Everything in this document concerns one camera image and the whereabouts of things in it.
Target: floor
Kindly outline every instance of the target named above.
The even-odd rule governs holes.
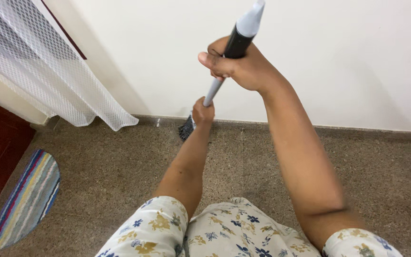
[[[99,119],[81,128],[60,120],[54,131],[37,133],[0,196],[0,208],[37,148],[51,153],[60,166],[59,193],[37,228],[0,250],[0,256],[96,254],[149,199],[181,146],[178,125],[163,119],[158,126],[145,121],[114,132]],[[334,133],[320,138],[368,229],[411,256],[411,140]],[[300,230],[264,126],[212,128],[197,212],[234,196],[246,197],[277,222]]]

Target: wall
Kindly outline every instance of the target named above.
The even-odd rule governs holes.
[[[34,124],[44,124],[47,120],[47,115],[37,110],[1,81],[0,106]]]
[[[197,61],[252,0],[47,0],[88,64],[132,114],[185,117],[212,78]],[[254,40],[313,124],[411,131],[411,0],[268,0]],[[228,79],[216,118],[266,121]]]

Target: white mesh curtain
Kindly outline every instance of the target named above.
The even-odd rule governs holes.
[[[0,80],[49,117],[136,125],[31,0],[0,0]]]

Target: half-moon doormat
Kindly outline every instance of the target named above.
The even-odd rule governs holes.
[[[52,206],[60,172],[49,153],[36,150],[0,213],[0,249],[13,245],[36,227]]]

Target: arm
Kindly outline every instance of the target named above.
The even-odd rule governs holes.
[[[362,228],[345,203],[339,179],[293,87],[254,44],[241,59],[222,58],[226,42],[215,41],[209,54],[199,54],[199,61],[214,77],[231,77],[263,97],[281,173],[309,240],[321,250],[334,232]]]
[[[188,212],[188,219],[191,219],[201,201],[202,172],[206,164],[209,132],[215,115],[213,103],[207,108],[202,105],[204,98],[199,99],[193,107],[196,129],[183,143],[153,193],[154,197],[165,195],[179,200]]]

